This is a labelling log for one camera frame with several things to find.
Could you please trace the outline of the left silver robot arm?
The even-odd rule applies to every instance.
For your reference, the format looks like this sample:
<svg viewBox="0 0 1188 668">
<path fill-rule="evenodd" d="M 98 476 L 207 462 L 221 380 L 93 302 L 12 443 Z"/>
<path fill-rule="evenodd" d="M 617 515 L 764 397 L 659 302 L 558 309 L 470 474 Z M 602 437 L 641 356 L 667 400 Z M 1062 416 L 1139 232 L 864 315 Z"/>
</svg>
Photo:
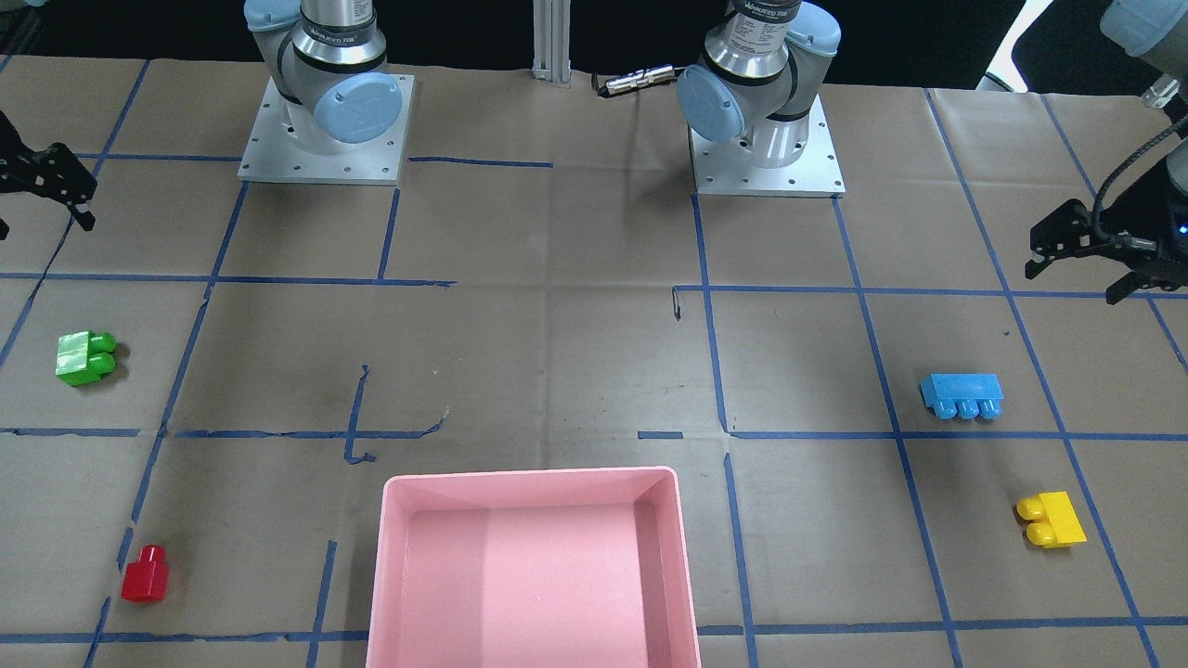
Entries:
<svg viewBox="0 0 1188 668">
<path fill-rule="evenodd" d="M 676 77 L 699 193 L 843 195 L 819 93 L 840 38 L 835 17 L 802 1 L 737 1 L 704 36 L 697 62 Z M 1111 304 L 1138 290 L 1183 288 L 1184 145 L 1108 195 L 1129 166 L 1183 131 L 1184 120 L 1173 122 L 1121 160 L 1091 202 L 1070 198 L 1034 223 L 1026 278 L 1055 261 L 1102 257 L 1126 267 L 1104 294 Z"/>
</svg>

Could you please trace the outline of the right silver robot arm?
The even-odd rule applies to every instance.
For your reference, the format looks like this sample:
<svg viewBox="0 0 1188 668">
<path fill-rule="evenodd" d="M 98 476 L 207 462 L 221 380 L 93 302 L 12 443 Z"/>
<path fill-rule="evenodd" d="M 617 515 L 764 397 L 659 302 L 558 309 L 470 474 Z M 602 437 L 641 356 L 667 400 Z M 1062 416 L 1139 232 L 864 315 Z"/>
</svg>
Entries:
<svg viewBox="0 0 1188 668">
<path fill-rule="evenodd" d="M 246 1 L 268 68 L 236 177 L 268 185 L 398 185 L 410 75 L 386 70 L 369 1 Z"/>
</svg>

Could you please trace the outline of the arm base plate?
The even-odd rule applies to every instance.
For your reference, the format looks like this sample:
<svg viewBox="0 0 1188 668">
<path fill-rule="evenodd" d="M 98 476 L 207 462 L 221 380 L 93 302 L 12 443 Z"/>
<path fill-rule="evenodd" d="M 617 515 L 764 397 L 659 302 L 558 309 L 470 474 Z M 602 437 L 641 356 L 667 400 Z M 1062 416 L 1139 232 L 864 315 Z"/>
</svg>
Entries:
<svg viewBox="0 0 1188 668">
<path fill-rule="evenodd" d="M 794 122 L 760 120 L 750 136 L 709 141 L 688 131 L 696 193 L 840 198 L 847 185 L 820 95 Z"/>
<path fill-rule="evenodd" d="M 331 138 L 312 111 L 285 100 L 267 82 L 244 149 L 238 179 L 272 185 L 399 185 L 417 78 L 396 73 L 402 109 L 378 138 L 347 144 Z"/>
</svg>

